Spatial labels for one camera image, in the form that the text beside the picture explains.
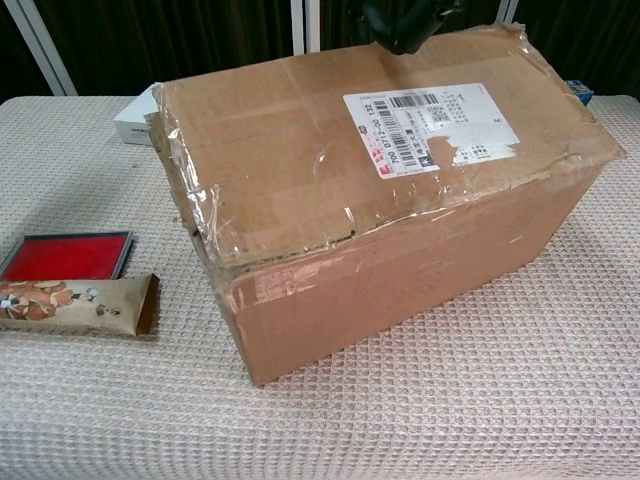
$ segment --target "black object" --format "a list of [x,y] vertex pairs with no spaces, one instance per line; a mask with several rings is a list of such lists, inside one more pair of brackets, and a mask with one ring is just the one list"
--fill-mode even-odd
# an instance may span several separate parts
[[444,23],[447,15],[462,10],[461,0],[417,0],[395,25],[376,0],[350,0],[347,17],[352,45],[376,42],[396,55],[415,53]]

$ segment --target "dark curtain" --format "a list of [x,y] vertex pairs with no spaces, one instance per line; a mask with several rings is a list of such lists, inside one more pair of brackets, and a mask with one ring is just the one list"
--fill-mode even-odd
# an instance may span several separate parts
[[640,0],[520,0],[515,20],[562,78],[640,97]]
[[[389,17],[396,22],[411,8],[414,2],[415,0],[379,0]],[[349,46],[347,3],[348,0],[323,0],[320,2],[320,42],[323,50]],[[492,24],[496,20],[500,0],[466,0],[463,5],[464,10],[449,15],[438,33]]]
[[0,36],[0,103],[22,95],[51,95],[38,64],[4,2],[0,2]]
[[292,55],[289,0],[35,0],[80,95]]

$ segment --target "waffle-weave tablecloth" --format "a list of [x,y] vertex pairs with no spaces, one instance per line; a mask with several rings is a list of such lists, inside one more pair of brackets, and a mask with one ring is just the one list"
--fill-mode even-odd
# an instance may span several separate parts
[[627,150],[532,264],[252,387],[125,97],[0,107],[0,257],[23,234],[131,229],[161,279],[145,338],[0,332],[0,478],[640,476],[640,104]]

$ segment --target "brown cardboard box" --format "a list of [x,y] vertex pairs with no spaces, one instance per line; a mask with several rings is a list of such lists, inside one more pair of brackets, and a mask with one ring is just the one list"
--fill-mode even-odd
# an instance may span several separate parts
[[[429,87],[445,90],[418,90]],[[389,113],[371,102],[387,95],[388,110],[403,93],[371,92],[398,90],[424,105],[403,100],[396,125],[373,132]],[[343,98],[354,94],[368,96]],[[412,56],[371,45],[292,57],[155,96],[172,194],[258,385],[531,261],[624,155],[520,28],[440,35]],[[397,130],[404,107],[431,115],[422,139]],[[387,175],[415,168],[420,147],[424,171]]]

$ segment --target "clear packing tape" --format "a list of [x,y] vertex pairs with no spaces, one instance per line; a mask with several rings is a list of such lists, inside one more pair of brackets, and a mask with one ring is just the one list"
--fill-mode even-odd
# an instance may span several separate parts
[[[512,156],[456,164],[454,124],[429,138],[437,169],[381,178],[343,97],[472,83],[517,135]],[[535,195],[551,195],[624,156],[519,25],[439,35],[415,55],[370,45],[285,58],[167,82],[154,97],[154,146],[232,312],[410,255],[424,245],[425,222],[430,241],[464,235],[496,195],[537,180]],[[398,229],[406,235],[394,248],[387,237]],[[524,239],[512,230],[506,241]],[[446,270],[456,259],[445,257],[419,267]]]

